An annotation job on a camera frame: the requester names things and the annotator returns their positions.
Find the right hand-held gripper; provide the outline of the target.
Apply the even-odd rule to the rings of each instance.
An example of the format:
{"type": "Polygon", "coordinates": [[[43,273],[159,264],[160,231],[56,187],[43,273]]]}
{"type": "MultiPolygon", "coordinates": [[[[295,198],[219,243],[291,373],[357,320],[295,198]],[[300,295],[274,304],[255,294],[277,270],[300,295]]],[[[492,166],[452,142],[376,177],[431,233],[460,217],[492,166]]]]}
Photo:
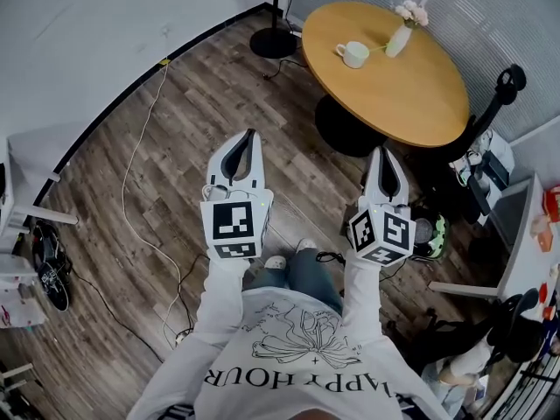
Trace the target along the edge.
{"type": "Polygon", "coordinates": [[[362,176],[362,195],[346,228],[355,254],[380,266],[412,255],[416,223],[410,218],[408,180],[392,152],[378,146],[362,176]]]}

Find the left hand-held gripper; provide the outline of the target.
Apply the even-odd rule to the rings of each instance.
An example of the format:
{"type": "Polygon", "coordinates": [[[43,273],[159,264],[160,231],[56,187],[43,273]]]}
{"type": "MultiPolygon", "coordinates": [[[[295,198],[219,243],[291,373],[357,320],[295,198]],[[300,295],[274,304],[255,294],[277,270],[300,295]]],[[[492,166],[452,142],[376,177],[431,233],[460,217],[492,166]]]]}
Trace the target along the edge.
{"type": "Polygon", "coordinates": [[[222,260],[262,255],[274,193],[265,187],[263,147],[254,129],[228,139],[210,158],[210,183],[241,182],[252,190],[205,185],[200,210],[206,244],[222,260]]]}

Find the white mug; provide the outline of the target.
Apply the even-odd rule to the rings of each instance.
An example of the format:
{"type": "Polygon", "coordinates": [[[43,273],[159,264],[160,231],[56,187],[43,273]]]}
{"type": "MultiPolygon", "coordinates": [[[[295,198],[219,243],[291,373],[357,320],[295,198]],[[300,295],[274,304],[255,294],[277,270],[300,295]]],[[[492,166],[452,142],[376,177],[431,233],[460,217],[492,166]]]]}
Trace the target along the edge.
{"type": "Polygon", "coordinates": [[[352,69],[362,68],[370,54],[368,47],[357,41],[350,41],[345,45],[338,44],[335,51],[344,64],[352,69]]]}

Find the person's left forearm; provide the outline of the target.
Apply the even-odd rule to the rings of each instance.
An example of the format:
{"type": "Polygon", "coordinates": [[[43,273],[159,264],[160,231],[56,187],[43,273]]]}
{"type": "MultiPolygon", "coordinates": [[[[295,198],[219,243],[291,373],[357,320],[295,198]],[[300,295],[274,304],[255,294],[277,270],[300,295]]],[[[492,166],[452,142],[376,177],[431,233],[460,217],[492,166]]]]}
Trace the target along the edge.
{"type": "Polygon", "coordinates": [[[208,276],[193,334],[207,344],[223,348],[242,322],[242,282],[250,262],[239,258],[222,259],[210,248],[206,254],[208,276]]]}

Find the person's right forearm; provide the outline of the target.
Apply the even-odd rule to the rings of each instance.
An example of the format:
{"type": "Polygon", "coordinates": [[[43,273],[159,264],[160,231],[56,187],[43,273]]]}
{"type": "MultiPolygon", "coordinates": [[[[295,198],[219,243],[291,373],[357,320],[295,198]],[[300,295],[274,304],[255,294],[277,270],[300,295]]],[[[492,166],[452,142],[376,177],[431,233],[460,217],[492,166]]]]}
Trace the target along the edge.
{"type": "Polygon", "coordinates": [[[357,343],[373,342],[382,336],[379,288],[382,268],[358,257],[351,248],[345,260],[343,325],[357,343]]]}

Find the black round table base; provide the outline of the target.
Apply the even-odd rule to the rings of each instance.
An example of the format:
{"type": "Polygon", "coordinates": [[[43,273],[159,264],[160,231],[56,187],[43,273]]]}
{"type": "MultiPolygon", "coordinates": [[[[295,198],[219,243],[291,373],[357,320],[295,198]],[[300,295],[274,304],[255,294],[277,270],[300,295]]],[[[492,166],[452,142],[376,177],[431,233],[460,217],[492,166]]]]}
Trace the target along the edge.
{"type": "Polygon", "coordinates": [[[353,158],[367,157],[388,139],[352,115],[329,94],[321,98],[316,106],[315,124],[329,146],[353,158]]]}

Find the black green round device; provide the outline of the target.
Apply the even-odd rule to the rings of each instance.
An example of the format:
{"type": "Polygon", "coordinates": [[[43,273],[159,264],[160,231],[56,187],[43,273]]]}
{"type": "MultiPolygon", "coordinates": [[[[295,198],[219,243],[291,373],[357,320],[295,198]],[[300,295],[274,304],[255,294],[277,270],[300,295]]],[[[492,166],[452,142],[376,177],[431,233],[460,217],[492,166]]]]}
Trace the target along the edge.
{"type": "Polygon", "coordinates": [[[448,222],[444,216],[427,214],[415,219],[416,232],[412,258],[418,261],[436,261],[445,252],[448,222]]]}

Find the person's legs in jeans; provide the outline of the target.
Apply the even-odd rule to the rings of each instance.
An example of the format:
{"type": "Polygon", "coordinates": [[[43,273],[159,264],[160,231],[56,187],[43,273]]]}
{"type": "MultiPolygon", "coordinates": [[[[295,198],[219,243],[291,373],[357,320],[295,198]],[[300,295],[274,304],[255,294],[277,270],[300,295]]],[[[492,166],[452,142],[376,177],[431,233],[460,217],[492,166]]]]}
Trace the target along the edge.
{"type": "Polygon", "coordinates": [[[317,260],[319,251],[307,249],[295,253],[287,260],[284,270],[260,269],[247,290],[264,287],[281,288],[304,293],[329,306],[339,315],[343,301],[336,290],[333,278],[325,266],[317,260]]]}

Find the black standing fan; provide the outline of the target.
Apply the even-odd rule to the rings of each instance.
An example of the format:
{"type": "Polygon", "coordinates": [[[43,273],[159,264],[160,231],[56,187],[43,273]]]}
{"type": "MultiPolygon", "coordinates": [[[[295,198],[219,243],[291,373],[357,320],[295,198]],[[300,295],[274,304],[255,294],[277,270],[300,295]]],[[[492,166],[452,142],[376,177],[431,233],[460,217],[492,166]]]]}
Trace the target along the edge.
{"type": "Polygon", "coordinates": [[[271,26],[256,31],[250,38],[253,53],[266,59],[283,59],[297,49],[296,36],[279,24],[279,0],[272,0],[271,26]]]}

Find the white ribbed vase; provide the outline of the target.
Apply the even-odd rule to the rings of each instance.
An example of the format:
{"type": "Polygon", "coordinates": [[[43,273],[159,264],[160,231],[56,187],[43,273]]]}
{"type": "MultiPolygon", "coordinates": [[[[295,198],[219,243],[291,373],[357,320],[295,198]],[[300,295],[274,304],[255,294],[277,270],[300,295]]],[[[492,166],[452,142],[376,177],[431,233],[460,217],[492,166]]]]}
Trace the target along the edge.
{"type": "Polygon", "coordinates": [[[387,43],[385,54],[391,59],[395,58],[408,44],[411,33],[412,29],[402,24],[387,43]]]}

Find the white desk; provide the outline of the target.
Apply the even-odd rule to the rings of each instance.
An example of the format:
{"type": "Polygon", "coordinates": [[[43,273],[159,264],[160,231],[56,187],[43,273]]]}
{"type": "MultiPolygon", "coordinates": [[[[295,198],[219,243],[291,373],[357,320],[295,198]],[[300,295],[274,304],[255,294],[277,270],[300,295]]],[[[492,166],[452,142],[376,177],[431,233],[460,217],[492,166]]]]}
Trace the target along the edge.
{"type": "Polygon", "coordinates": [[[543,214],[543,185],[537,175],[532,175],[519,183],[507,188],[499,204],[505,205],[517,195],[525,197],[513,247],[506,268],[498,285],[495,287],[472,286],[456,283],[440,283],[432,281],[429,288],[457,296],[505,300],[513,295],[522,294],[529,289],[539,289],[543,284],[548,290],[556,288],[557,277],[551,271],[560,263],[560,239],[553,234],[552,249],[541,251],[536,238],[530,234],[532,221],[543,214]]]}

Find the black office chair with headrest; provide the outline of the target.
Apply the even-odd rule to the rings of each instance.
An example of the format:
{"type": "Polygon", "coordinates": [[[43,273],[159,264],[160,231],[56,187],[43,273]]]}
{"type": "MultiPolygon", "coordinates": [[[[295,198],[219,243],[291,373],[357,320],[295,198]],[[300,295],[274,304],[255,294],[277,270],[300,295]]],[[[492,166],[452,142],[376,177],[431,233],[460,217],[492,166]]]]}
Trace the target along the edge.
{"type": "Polygon", "coordinates": [[[461,216],[470,224],[483,224],[501,192],[510,183],[515,166],[508,147],[490,125],[502,107],[512,104],[527,85],[523,69],[512,64],[496,81],[494,95],[480,117],[472,116],[464,132],[444,154],[444,161],[458,181],[461,216]]]}

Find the pink white flower bouquet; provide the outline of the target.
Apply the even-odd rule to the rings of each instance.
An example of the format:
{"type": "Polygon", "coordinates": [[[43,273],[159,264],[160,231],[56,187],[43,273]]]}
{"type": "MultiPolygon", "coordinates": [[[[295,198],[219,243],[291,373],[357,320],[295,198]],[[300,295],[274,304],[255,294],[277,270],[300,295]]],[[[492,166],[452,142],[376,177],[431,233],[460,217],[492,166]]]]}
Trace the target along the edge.
{"type": "Polygon", "coordinates": [[[402,18],[408,28],[425,27],[429,24],[427,10],[412,0],[405,0],[394,8],[394,13],[402,18]]]}

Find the black mesh office chair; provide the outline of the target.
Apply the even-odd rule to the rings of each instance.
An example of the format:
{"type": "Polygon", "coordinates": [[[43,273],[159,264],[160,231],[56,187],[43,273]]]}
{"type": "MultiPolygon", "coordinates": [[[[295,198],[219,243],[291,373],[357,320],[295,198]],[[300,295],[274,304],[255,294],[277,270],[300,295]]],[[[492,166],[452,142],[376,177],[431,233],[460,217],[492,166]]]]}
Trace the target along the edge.
{"type": "Polygon", "coordinates": [[[490,356],[482,361],[484,369],[508,358],[514,363],[532,360],[544,342],[544,327],[524,316],[538,304],[538,290],[533,288],[493,305],[490,315],[477,324],[439,320],[430,312],[428,326],[411,341],[405,355],[407,363],[420,373],[428,364],[459,357],[485,340],[490,356]]]}

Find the person's torso in white shirt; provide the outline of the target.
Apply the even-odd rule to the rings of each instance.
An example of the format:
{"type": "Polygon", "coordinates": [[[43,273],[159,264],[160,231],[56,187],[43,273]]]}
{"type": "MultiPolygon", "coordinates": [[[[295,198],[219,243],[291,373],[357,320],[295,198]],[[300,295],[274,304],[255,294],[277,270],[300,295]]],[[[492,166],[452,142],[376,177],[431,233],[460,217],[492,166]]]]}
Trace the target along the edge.
{"type": "Polygon", "coordinates": [[[384,334],[357,343],[342,314],[304,293],[243,290],[243,317],[219,348],[193,332],[150,380],[127,420],[403,420],[400,398],[451,420],[384,334]]]}

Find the white shelf unit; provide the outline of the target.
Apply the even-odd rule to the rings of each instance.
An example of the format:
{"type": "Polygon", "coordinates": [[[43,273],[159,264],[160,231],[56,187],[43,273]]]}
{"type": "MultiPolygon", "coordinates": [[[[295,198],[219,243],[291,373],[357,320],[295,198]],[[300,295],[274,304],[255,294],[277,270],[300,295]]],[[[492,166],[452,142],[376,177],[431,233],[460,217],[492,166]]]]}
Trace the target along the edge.
{"type": "Polygon", "coordinates": [[[28,217],[69,225],[78,223],[78,218],[73,214],[36,205],[26,176],[32,175],[58,183],[60,175],[16,158],[6,137],[0,137],[1,165],[4,169],[4,187],[3,193],[0,193],[0,254],[10,254],[18,237],[30,233],[30,229],[24,225],[28,217]]]}

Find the black sneaker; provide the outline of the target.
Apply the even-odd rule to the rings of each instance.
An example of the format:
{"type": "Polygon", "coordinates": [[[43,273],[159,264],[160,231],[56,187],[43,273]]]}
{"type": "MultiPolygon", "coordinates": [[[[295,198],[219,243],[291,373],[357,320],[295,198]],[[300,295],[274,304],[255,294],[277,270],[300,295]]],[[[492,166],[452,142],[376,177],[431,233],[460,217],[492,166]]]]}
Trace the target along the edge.
{"type": "Polygon", "coordinates": [[[37,220],[32,234],[32,262],[43,291],[58,311],[65,312],[71,301],[67,254],[51,224],[37,220]]]}

